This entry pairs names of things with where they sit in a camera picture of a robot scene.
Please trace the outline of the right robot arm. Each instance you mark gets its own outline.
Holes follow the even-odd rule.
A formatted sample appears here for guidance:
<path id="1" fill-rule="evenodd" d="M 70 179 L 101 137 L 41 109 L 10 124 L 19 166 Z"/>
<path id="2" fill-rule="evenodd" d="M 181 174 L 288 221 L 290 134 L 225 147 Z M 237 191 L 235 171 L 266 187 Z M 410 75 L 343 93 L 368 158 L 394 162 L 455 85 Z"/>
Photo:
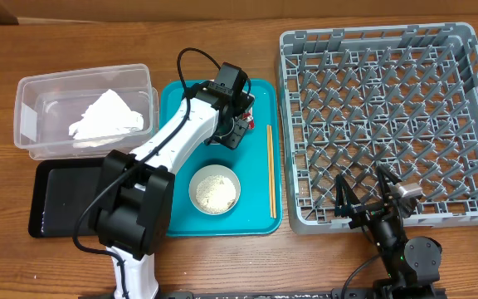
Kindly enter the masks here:
<path id="1" fill-rule="evenodd" d="M 335 178 L 334 215 L 349 218 L 351 228 L 370 232 L 367 236 L 378 250 L 355 269 L 340 290 L 340 298 L 445 298 L 446 291 L 435 289 L 440 280 L 442 246 L 433 238 L 409 238 L 404 220 L 409 218 L 422 197 L 422 187 L 405 183 L 383 166 L 376 168 L 381 200 L 365 204 L 358 199 L 343 175 Z M 380 259 L 388 277 L 362 291 L 349 284 L 364 268 Z"/>

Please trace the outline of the wooden chopstick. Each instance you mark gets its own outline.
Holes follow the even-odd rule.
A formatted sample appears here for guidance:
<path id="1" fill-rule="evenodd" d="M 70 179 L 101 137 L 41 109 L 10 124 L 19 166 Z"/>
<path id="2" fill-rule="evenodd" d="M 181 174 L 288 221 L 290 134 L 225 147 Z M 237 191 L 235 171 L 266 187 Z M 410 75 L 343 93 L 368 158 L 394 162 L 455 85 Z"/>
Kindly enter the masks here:
<path id="1" fill-rule="evenodd" d="M 271 218 L 276 219 L 276 187 L 274 174 L 274 153 L 273 153 L 273 136 L 272 127 L 267 125 L 267 153 L 268 153 L 268 172 L 269 172 L 269 188 L 270 188 L 270 209 Z"/>
<path id="2" fill-rule="evenodd" d="M 269 205 L 270 216 L 275 218 L 274 212 L 274 174 L 273 174 L 273 145 L 272 145 L 272 128 L 271 125 L 266 126 L 266 143 L 267 143 L 267 163 L 269 177 Z"/>

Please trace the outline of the white napkin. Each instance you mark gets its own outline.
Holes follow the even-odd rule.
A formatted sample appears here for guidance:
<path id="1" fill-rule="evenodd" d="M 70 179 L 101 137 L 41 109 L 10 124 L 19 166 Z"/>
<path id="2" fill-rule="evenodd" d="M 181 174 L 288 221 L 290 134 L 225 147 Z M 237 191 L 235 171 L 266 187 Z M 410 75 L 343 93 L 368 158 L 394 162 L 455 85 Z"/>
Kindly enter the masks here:
<path id="1" fill-rule="evenodd" d="M 68 128 L 68 135 L 75 140 L 123 135 L 141 131 L 144 127 L 143 116 L 131 110 L 111 89 L 89 105 L 81 116 L 81 120 Z"/>

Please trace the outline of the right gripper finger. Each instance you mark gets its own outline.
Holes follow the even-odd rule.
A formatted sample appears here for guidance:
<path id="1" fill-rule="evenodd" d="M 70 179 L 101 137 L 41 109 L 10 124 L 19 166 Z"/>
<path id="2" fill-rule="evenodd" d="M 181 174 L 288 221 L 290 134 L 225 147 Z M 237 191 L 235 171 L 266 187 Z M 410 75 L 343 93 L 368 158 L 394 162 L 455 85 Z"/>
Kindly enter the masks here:
<path id="1" fill-rule="evenodd" d="M 342 174 L 335 177 L 336 188 L 336 206 L 338 208 L 348 207 L 349 205 L 359 205 L 360 200 L 349 186 Z"/>
<path id="2" fill-rule="evenodd" d="M 400 178 L 383 165 L 376 167 L 376 175 L 378 178 L 378 187 L 382 196 L 382 200 L 385 203 L 397 203 L 400 195 L 395 194 L 391 190 L 390 185 L 396 185 L 397 183 L 400 183 Z"/>

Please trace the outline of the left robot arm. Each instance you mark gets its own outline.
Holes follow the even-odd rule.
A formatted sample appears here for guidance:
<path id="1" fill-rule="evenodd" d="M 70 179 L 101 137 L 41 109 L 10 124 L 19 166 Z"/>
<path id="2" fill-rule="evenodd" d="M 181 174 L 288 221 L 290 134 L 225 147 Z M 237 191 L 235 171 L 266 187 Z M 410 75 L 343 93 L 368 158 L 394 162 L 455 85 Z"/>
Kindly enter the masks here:
<path id="1" fill-rule="evenodd" d="M 168 230 L 176 175 L 202 143 L 234 150 L 246 134 L 242 115 L 255 97 L 249 81 L 204 81 L 184 90 L 174 116 L 148 142 L 105 157 L 95 199 L 86 210 L 100 253 L 111 257 L 113 298 L 155 298 L 154 253 Z"/>

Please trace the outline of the white rice pile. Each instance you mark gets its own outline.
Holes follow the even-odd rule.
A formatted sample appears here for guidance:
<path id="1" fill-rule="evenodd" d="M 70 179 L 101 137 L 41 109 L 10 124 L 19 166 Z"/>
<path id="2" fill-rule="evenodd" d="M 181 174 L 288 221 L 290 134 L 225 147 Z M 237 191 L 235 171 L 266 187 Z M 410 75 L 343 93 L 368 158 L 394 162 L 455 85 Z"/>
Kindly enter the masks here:
<path id="1" fill-rule="evenodd" d="M 203 179 L 196 189 L 196 200 L 206 213 L 226 212 L 236 201 L 237 191 L 233 182 L 222 175 Z"/>

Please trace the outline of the grey bowl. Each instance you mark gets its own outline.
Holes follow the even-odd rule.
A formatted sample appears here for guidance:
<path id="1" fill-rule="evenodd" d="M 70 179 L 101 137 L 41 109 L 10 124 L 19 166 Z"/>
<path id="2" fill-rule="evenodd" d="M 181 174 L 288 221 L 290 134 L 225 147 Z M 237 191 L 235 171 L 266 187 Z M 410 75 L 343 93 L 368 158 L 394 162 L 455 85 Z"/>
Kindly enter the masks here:
<path id="1" fill-rule="evenodd" d="M 188 191 L 189 198 L 191 199 L 195 208 L 198 209 L 202 213 L 205 213 L 205 214 L 208 214 L 208 215 L 220 215 L 220 214 L 226 213 L 226 212 L 218 213 L 218 214 L 206 213 L 201 209 L 201 207 L 197 203 L 197 200 L 196 200 L 197 186 L 203 179 L 205 179 L 206 177 L 211 176 L 211 175 L 222 175 L 222 176 L 228 177 L 233 182 L 233 184 L 236 188 L 236 191 L 237 191 L 236 201 L 226 212 L 231 211 L 232 208 L 237 203 L 239 197 L 240 197 L 241 185 L 240 185 L 239 179 L 235 175 L 235 173 L 231 169 L 229 169 L 228 167 L 225 167 L 225 166 L 220 165 L 220 164 L 211 164 L 211 165 L 202 167 L 200 170 L 198 170 L 194 174 L 194 176 L 192 177 L 192 179 L 190 181 L 190 184 L 189 184 L 189 191 Z"/>

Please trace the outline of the red snack wrapper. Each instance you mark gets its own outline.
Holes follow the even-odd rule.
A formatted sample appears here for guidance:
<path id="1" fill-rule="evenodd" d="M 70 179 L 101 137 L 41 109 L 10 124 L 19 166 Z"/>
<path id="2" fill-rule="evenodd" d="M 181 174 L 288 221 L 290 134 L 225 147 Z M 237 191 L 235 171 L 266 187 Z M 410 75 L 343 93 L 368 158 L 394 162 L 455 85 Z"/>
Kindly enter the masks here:
<path id="1" fill-rule="evenodd" d="M 247 123 L 247 129 L 253 130 L 255 128 L 255 122 L 251 112 L 244 113 L 241 119 Z"/>

